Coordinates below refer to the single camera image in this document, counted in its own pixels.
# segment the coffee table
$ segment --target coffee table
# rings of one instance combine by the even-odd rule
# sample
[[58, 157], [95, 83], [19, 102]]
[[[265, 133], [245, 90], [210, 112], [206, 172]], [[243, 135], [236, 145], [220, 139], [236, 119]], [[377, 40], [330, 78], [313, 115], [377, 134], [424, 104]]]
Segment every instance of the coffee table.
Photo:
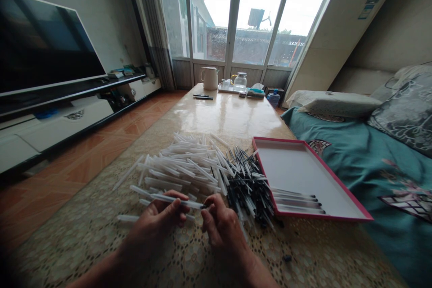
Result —
[[[205, 93], [210, 100], [194, 99]], [[130, 224], [116, 215], [139, 215], [143, 206], [129, 190], [132, 174], [117, 191], [113, 186], [143, 153], [157, 154], [170, 145], [173, 132], [214, 133], [230, 145], [252, 147], [253, 136], [295, 139], [266, 99], [206, 91], [197, 84], [121, 156], [78, 192], [14, 253], [16, 273], [29, 287], [64, 286], [114, 251]], [[175, 229], [147, 264], [137, 264], [128, 286], [235, 286], [214, 259], [202, 218]], [[248, 230], [252, 250], [281, 287], [405, 287], [378, 247], [355, 223], [283, 217], [276, 231]], [[292, 261], [286, 263], [283, 256]]]

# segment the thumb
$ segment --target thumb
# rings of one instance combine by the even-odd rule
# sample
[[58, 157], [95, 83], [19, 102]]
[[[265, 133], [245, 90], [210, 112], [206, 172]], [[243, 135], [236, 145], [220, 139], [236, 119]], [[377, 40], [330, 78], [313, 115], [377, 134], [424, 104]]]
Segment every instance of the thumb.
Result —
[[180, 199], [174, 200], [167, 208], [165, 208], [158, 216], [161, 221], [166, 221], [172, 218], [180, 207]]
[[201, 210], [201, 216], [203, 217], [202, 231], [207, 232], [211, 245], [218, 244], [221, 241], [221, 236], [216, 228], [215, 219], [207, 209]]

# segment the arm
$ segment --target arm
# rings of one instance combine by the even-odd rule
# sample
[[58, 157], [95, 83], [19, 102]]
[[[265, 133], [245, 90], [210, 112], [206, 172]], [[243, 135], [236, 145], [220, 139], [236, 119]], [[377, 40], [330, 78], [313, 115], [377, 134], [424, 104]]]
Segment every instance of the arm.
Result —
[[67, 288], [120, 287], [134, 272], [134, 265], [147, 261], [161, 246], [172, 227], [183, 227], [190, 208], [180, 205], [189, 197], [174, 190], [164, 195], [178, 198], [171, 204], [154, 200], [144, 210], [120, 247]]
[[207, 232], [216, 257], [228, 262], [229, 270], [245, 287], [279, 287], [246, 243], [237, 214], [225, 206], [221, 195], [208, 197], [204, 204], [210, 208], [201, 211], [202, 230]]

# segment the pile of pen parts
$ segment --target pile of pen parts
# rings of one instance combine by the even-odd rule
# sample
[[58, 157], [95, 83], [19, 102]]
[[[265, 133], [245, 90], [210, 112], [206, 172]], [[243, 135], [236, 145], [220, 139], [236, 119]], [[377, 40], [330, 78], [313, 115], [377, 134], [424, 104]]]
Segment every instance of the pile of pen parts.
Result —
[[[173, 143], [159, 155], [140, 156], [133, 166], [120, 177], [114, 186], [116, 190], [132, 172], [140, 172], [138, 185], [130, 189], [143, 198], [139, 202], [145, 206], [154, 199], [172, 202], [174, 198], [162, 194], [170, 189], [182, 192], [189, 197], [183, 205], [195, 209], [206, 208], [197, 201], [204, 202], [211, 194], [221, 193], [227, 197], [230, 208], [240, 219], [240, 226], [248, 240], [244, 225], [257, 234], [256, 223], [274, 230], [272, 217], [273, 203], [270, 191], [278, 209], [286, 212], [325, 213], [313, 195], [304, 195], [270, 188], [267, 179], [256, 160], [255, 151], [247, 155], [240, 147], [229, 145], [214, 134], [211, 137], [226, 147], [226, 151], [204, 134], [200, 138], [174, 133]], [[186, 216], [195, 221], [192, 215]], [[137, 221], [139, 216], [119, 215], [121, 221]]]

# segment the drawer handle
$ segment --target drawer handle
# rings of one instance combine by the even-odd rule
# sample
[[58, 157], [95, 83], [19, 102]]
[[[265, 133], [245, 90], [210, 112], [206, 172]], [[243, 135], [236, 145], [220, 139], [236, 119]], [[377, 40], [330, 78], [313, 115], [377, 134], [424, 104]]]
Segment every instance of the drawer handle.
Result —
[[69, 115], [64, 116], [67, 119], [78, 120], [84, 116], [84, 109], [78, 110], [77, 112], [71, 113]]

